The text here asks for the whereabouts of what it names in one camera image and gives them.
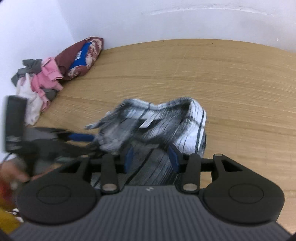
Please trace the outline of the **person left hand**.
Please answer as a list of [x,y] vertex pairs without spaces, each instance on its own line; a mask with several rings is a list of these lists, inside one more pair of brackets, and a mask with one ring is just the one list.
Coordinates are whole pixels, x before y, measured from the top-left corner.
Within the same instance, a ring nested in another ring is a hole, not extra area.
[[43,173],[30,177],[25,171],[21,170],[16,165],[14,159],[10,159],[1,163],[1,184],[10,185],[13,181],[18,181],[21,183],[33,181],[58,167],[60,167],[60,165],[53,164],[49,166],[49,168],[47,168]]

